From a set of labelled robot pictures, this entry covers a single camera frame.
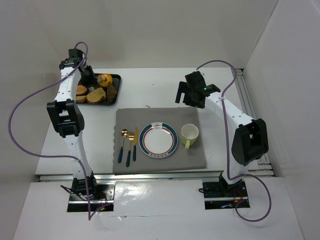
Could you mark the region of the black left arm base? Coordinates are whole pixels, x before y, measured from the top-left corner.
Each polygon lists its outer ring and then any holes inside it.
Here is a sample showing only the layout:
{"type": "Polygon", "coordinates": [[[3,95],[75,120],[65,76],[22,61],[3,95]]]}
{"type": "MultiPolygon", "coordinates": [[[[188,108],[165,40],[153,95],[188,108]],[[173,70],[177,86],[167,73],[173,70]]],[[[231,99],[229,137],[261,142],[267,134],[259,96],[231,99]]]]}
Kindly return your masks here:
{"type": "Polygon", "coordinates": [[[87,177],[88,194],[85,179],[74,178],[71,187],[61,185],[60,187],[72,196],[76,196],[79,200],[87,201],[113,201],[114,200],[114,184],[98,184],[93,174],[87,177]]]}

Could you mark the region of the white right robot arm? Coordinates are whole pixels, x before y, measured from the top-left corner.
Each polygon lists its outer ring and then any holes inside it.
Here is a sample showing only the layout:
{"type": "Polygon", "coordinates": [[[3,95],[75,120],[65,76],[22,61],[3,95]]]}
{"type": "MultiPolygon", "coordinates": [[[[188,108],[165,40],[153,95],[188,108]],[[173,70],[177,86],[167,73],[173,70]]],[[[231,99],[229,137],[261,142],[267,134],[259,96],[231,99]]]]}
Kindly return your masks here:
{"type": "Polygon", "coordinates": [[[225,123],[227,163],[221,174],[225,184],[237,184],[247,173],[249,164],[269,151],[266,122],[245,114],[231,103],[214,84],[207,85],[203,75],[194,71],[178,85],[175,102],[207,108],[225,123]]]}

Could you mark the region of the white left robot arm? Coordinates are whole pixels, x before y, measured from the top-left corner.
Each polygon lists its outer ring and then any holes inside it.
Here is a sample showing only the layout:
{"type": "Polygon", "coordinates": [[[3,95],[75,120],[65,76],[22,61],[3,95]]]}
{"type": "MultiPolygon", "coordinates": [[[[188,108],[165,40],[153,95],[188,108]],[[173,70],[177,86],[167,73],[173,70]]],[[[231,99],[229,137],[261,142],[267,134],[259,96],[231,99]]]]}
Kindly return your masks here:
{"type": "Polygon", "coordinates": [[[84,144],[84,117],[76,103],[78,84],[93,89],[97,78],[91,66],[87,65],[85,53],[77,48],[68,50],[69,57],[60,65],[61,77],[58,93],[52,102],[46,105],[54,130],[63,138],[69,154],[76,157],[73,164],[71,190],[77,195],[93,195],[97,192],[97,182],[89,166],[84,144]]]}

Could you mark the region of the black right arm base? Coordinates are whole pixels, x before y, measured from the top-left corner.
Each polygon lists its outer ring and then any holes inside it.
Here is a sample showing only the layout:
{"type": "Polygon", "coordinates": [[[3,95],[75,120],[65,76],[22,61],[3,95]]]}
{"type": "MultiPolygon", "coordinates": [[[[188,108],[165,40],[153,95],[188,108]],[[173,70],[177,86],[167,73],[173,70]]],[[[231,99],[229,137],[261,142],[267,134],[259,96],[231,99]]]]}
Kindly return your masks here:
{"type": "Polygon", "coordinates": [[[248,196],[245,182],[242,179],[236,183],[228,184],[222,174],[219,175],[218,181],[203,182],[202,188],[198,191],[205,198],[243,198],[248,196]]]}

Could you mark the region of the orange bagel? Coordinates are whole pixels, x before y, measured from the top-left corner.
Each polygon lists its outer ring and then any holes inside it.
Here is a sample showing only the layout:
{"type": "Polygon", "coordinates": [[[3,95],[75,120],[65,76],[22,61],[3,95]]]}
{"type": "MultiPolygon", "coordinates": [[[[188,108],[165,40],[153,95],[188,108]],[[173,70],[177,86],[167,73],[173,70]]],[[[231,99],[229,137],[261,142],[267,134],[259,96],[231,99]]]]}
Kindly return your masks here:
{"type": "Polygon", "coordinates": [[[97,77],[97,82],[100,87],[107,88],[109,84],[113,83],[113,77],[108,73],[100,74],[97,77]]]}

